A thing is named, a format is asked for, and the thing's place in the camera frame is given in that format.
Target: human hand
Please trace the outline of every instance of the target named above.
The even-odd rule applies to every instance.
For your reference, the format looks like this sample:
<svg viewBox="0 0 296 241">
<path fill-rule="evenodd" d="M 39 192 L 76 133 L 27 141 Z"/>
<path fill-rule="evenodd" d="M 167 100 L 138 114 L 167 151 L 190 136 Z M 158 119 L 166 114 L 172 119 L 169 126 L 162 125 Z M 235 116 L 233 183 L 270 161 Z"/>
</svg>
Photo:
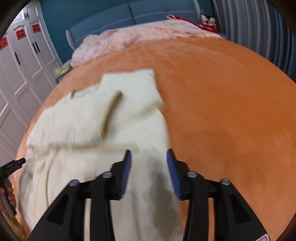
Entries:
<svg viewBox="0 0 296 241">
<path fill-rule="evenodd" d="M 15 199 L 15 195 L 13 194 L 13 188 L 12 188 L 12 183 L 11 182 L 9 182 L 8 190 L 10 191 L 10 195 L 8 196 L 8 199 L 9 199 L 10 203 L 14 207 L 16 207 L 17 201 Z M 3 188 L 0 188 L 0 194 L 4 194 L 4 189 Z M 6 216 L 9 216 L 8 212 L 7 212 L 6 208 L 4 207 L 4 204 L 3 204 L 1 199 L 0 199 L 0 211 L 5 213 Z"/>
</svg>

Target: black door handle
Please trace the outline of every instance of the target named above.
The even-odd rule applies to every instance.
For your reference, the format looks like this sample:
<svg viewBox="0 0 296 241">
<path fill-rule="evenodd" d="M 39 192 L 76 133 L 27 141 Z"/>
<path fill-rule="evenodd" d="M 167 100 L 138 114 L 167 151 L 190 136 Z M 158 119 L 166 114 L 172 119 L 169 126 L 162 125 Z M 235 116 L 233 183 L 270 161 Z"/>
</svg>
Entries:
<svg viewBox="0 0 296 241">
<path fill-rule="evenodd" d="M 35 52 L 38 54 L 38 52 L 37 52 L 37 50 L 36 50 L 36 48 L 35 48 L 35 45 L 34 45 L 34 43 L 32 43 L 32 45 L 33 45 L 33 47 L 34 47 L 34 49 L 35 49 Z"/>
<path fill-rule="evenodd" d="M 39 47 L 38 47 L 37 42 L 35 42 L 35 44 L 36 44 L 36 47 L 37 47 L 37 49 L 38 49 L 38 52 L 40 53 L 40 49 L 39 49 Z"/>
<path fill-rule="evenodd" d="M 20 61 L 19 61 L 19 59 L 18 59 L 17 52 L 15 52 L 15 57 L 16 57 L 16 59 L 17 59 L 19 65 L 20 65 Z"/>
</svg>

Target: gray curtain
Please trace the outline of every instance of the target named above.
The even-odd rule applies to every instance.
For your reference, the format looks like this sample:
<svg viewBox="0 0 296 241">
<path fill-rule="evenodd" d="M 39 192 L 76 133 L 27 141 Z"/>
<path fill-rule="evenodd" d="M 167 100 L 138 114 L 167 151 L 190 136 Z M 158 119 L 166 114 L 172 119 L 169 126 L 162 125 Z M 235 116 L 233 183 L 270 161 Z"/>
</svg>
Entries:
<svg viewBox="0 0 296 241">
<path fill-rule="evenodd" d="M 213 0 L 218 30 L 296 82 L 296 39 L 267 0 Z"/>
</svg>

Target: white wardrobe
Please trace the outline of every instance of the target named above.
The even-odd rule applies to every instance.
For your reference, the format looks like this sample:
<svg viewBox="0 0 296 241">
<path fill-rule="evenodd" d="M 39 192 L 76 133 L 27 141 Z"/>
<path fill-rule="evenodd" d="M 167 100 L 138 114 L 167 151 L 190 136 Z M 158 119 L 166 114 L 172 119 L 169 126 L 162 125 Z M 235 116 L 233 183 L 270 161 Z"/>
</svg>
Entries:
<svg viewBox="0 0 296 241">
<path fill-rule="evenodd" d="M 32 117 L 56 86 L 62 63 L 40 3 L 29 3 L 0 41 L 0 165 L 15 159 Z"/>
</svg>

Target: headboard panel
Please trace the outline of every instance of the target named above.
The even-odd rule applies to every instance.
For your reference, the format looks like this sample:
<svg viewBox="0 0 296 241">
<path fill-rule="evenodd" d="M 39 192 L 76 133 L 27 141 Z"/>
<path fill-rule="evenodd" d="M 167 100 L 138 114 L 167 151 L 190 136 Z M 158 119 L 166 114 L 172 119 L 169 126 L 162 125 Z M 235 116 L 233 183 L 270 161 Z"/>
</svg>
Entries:
<svg viewBox="0 0 296 241">
<path fill-rule="evenodd" d="M 142 0 L 129 3 L 136 24 L 161 21 L 168 14 L 177 15 L 191 22 L 201 24 L 197 1 L 192 0 Z"/>
<path fill-rule="evenodd" d="M 99 35 L 108 29 L 122 28 L 131 25 L 135 25 L 135 22 L 130 7 L 126 3 L 109 8 L 81 21 L 70 28 L 70 32 L 74 45 L 77 48 L 82 43 L 83 39 L 90 34 Z"/>
</svg>

